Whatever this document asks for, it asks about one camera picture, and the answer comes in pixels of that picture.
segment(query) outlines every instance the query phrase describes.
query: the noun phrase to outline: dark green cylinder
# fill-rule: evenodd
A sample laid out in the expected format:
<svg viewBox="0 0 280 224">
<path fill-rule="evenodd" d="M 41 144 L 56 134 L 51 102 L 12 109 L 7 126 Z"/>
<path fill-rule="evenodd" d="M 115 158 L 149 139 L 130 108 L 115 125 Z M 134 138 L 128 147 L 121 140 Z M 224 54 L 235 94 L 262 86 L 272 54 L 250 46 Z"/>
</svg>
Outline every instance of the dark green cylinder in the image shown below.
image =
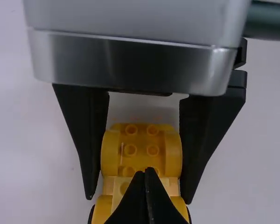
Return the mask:
<svg viewBox="0 0 280 224">
<path fill-rule="evenodd" d="M 280 41 L 280 4 L 253 1 L 243 36 Z"/>
</svg>

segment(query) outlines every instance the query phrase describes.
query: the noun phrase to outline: reflective metal edge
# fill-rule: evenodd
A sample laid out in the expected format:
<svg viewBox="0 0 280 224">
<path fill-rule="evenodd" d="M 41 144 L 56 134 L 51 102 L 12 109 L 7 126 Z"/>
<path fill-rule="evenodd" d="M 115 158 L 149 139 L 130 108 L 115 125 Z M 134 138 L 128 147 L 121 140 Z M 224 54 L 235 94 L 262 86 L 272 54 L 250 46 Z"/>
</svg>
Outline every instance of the reflective metal edge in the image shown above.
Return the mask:
<svg viewBox="0 0 280 224">
<path fill-rule="evenodd" d="M 33 29 L 28 36 L 37 79 L 129 91 L 222 95 L 237 52 Z"/>
</svg>

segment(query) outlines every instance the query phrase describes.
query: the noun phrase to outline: lego stud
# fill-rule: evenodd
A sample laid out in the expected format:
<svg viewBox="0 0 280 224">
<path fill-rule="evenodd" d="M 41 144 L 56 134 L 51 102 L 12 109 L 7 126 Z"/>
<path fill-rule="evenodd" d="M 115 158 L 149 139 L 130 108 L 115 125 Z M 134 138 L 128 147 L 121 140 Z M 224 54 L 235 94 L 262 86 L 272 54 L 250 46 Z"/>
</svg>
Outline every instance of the lego stud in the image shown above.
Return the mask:
<svg viewBox="0 0 280 224">
<path fill-rule="evenodd" d="M 121 184 L 119 190 L 120 190 L 120 193 L 121 193 L 122 195 L 125 194 L 126 189 L 129 187 L 129 185 L 130 185 L 129 182 L 124 182 L 124 183 Z"/>
<path fill-rule="evenodd" d="M 146 152 L 149 156 L 157 156 L 159 154 L 160 148 L 157 145 L 149 145 L 146 148 Z"/>
<path fill-rule="evenodd" d="M 133 144 L 128 144 L 124 147 L 123 152 L 128 157 L 134 156 L 137 153 L 137 147 Z"/>
<path fill-rule="evenodd" d="M 123 167 L 122 175 L 124 177 L 133 177 L 135 174 L 135 169 L 133 167 Z"/>
<path fill-rule="evenodd" d="M 138 132 L 138 128 L 137 128 L 136 125 L 129 124 L 129 125 L 126 126 L 126 134 L 127 135 L 136 135 L 137 132 Z"/>
<path fill-rule="evenodd" d="M 159 129 L 155 125 L 149 125 L 146 132 L 149 136 L 156 136 L 159 133 Z"/>
</svg>

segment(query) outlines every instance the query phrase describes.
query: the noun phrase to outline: yellow lego piece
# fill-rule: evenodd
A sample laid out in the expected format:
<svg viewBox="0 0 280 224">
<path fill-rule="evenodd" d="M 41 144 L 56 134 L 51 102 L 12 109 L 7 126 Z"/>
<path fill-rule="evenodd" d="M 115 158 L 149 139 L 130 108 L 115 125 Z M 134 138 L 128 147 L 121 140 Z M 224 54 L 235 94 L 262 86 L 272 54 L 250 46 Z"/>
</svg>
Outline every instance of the yellow lego piece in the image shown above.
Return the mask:
<svg viewBox="0 0 280 224">
<path fill-rule="evenodd" d="M 153 167 L 177 210 L 189 221 L 179 195 L 182 144 L 170 125 L 115 124 L 104 134 L 101 148 L 103 193 L 97 200 L 92 223 L 103 224 L 119 205 L 135 172 Z"/>
</svg>

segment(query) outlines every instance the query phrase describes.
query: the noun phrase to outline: white table surface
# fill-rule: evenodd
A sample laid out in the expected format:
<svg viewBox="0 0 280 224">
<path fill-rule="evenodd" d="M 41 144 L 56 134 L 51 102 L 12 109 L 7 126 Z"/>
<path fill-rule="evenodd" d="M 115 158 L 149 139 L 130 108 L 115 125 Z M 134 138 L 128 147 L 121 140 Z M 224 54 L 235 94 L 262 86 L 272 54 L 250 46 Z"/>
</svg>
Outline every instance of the white table surface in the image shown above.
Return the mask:
<svg viewBox="0 0 280 224">
<path fill-rule="evenodd" d="M 87 201 L 70 133 L 51 85 L 33 78 L 27 42 L 20 0 L 0 0 L 0 224 L 86 224 L 102 181 Z M 280 224 L 280 42 L 248 44 L 247 102 L 205 169 L 189 206 L 194 224 Z M 108 125 L 161 116 L 178 127 L 184 97 L 111 94 Z"/>
</svg>

